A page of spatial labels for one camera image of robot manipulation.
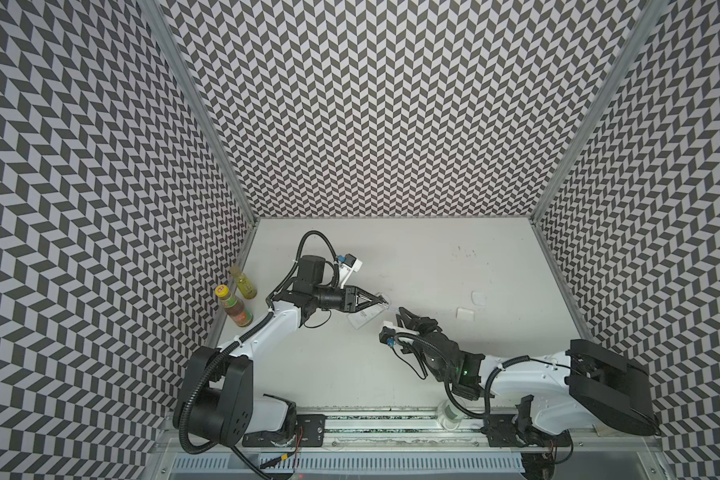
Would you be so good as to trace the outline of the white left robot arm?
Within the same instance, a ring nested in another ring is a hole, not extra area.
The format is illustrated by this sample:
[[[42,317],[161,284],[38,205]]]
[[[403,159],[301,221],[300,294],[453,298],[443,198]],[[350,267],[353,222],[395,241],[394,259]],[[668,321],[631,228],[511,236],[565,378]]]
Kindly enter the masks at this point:
[[[233,448],[247,435],[277,444],[296,436],[295,403],[256,394],[254,362],[305,327],[318,310],[353,314],[385,304],[383,296],[349,284],[361,266],[352,254],[324,258],[297,252],[285,278],[267,295],[261,319],[221,347],[192,354],[172,419],[185,453]]]

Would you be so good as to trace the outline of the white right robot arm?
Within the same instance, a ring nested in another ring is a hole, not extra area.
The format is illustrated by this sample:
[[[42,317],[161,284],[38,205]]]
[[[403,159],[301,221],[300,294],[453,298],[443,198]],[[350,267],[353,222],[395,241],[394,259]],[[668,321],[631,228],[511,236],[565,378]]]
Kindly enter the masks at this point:
[[[482,421],[484,435],[498,428],[492,403],[513,398],[519,403],[511,424],[523,444],[597,424],[636,436],[660,432],[648,368],[589,340],[573,339],[566,350],[537,357],[470,353],[435,319],[406,308],[383,324],[379,340],[398,357],[413,356],[415,373],[442,383],[448,402]]]

